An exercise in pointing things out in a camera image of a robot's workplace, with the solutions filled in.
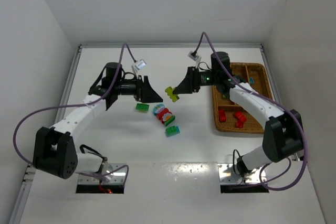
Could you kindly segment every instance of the red block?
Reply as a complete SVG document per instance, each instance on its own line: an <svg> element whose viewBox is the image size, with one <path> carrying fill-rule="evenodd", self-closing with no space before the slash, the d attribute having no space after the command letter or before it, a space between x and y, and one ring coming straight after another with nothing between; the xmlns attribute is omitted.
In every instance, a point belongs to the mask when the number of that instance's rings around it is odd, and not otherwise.
<svg viewBox="0 0 336 224"><path fill-rule="evenodd" d="M162 117L165 113L168 113L169 110L167 108L164 108L163 111L161 111L159 114L156 115L157 119L159 119L160 121L162 120Z"/></svg>
<svg viewBox="0 0 336 224"><path fill-rule="evenodd" d="M244 123L242 121L237 121L236 127L237 128L244 128Z"/></svg>
<svg viewBox="0 0 336 224"><path fill-rule="evenodd" d="M246 122L246 116L244 116L244 114L240 111L237 111L236 113L234 113L234 117L236 119L238 119L239 121L241 121L242 123L245 123Z"/></svg>
<svg viewBox="0 0 336 224"><path fill-rule="evenodd" d="M218 110L218 118L221 123L226 122L226 115L224 110Z"/></svg>

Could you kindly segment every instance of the green block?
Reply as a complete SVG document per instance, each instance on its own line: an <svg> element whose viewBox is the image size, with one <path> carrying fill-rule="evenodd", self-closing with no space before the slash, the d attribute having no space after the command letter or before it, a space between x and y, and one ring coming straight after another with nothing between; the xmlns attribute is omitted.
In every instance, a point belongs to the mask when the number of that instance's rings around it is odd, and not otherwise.
<svg viewBox="0 0 336 224"><path fill-rule="evenodd" d="M177 94L173 94L175 88L168 87L164 91L167 93L170 99L172 99L173 102L176 102L179 99L179 96Z"/></svg>
<svg viewBox="0 0 336 224"><path fill-rule="evenodd" d="M172 116L171 118L169 118L167 121L164 122L164 126L168 126L168 125L171 124L174 120L175 120L175 116Z"/></svg>
<svg viewBox="0 0 336 224"><path fill-rule="evenodd" d="M180 133L180 129L178 126L171 126L169 128L166 128L166 136L173 136L173 135L177 135Z"/></svg>
<svg viewBox="0 0 336 224"><path fill-rule="evenodd" d="M141 112L147 112L149 109L149 105L144 103L137 103L135 109Z"/></svg>

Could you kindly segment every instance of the wooden bin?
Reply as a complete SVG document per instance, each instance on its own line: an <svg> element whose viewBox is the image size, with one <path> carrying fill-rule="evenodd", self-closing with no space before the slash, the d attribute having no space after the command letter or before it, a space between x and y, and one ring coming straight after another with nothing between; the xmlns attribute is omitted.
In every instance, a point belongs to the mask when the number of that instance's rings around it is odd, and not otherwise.
<svg viewBox="0 0 336 224"><path fill-rule="evenodd" d="M233 74L240 75L249 82L251 87L258 93L272 98L271 88L269 86L266 69L258 63L231 63ZM254 83L250 83L250 78L253 78ZM216 129L223 132L245 132L245 133L263 133L263 127L249 113L247 113L238 104L226 99L220 94L215 86L212 86L214 120ZM218 118L218 110L224 110L226 114L226 122L220 122ZM241 111L246 116L247 121L244 127L237 128L237 119L233 116L236 111Z"/></svg>

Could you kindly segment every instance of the robotic arm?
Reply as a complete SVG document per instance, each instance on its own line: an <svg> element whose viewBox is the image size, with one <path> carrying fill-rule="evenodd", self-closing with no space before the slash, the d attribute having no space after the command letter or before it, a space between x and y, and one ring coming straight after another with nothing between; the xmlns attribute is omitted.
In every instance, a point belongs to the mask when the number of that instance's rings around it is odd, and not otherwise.
<svg viewBox="0 0 336 224"><path fill-rule="evenodd" d="M33 165L60 178L67 179L73 173L98 172L104 157L97 153L77 153L75 141L81 132L104 111L108 110L118 99L119 95L133 95L136 101L143 103L162 102L162 98L152 89L148 77L141 76L125 79L122 66L117 73L114 83L107 96L97 103L89 105L102 97L117 71L118 63L107 63L97 80L89 90L89 94L82 101L85 106L75 108L66 118L50 128L42 127L36 133Z"/></svg>
<svg viewBox="0 0 336 224"><path fill-rule="evenodd" d="M217 55L232 75L228 54L217 52ZM237 86L223 71L214 54L211 54L211 64L211 70L206 71L188 67L186 77L173 93L190 94L198 92L201 86L215 85L221 94L242 106L263 126L263 144L237 160L236 167L242 177L255 168L279 162L303 149L300 132L289 115L268 101L252 95L257 92L242 77L233 76L241 86L251 92ZM295 110L291 112L302 125L300 114Z"/></svg>

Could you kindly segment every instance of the white wall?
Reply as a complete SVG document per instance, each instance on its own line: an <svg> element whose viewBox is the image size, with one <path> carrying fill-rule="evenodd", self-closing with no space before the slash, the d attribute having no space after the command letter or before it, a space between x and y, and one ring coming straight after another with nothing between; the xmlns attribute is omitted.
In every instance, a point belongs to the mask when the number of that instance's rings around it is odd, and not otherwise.
<svg viewBox="0 0 336 224"><path fill-rule="evenodd" d="M26 164L16 155L12 135L29 112L59 104L74 54L44 0L0 0L0 223L8 223ZM19 148L32 158L35 133L55 112L27 121Z"/></svg>
<svg viewBox="0 0 336 224"><path fill-rule="evenodd" d="M288 0L266 42L282 101L302 115L309 171L335 223L336 0Z"/></svg>
<svg viewBox="0 0 336 224"><path fill-rule="evenodd" d="M286 0L46 0L80 42L261 42Z"/></svg>

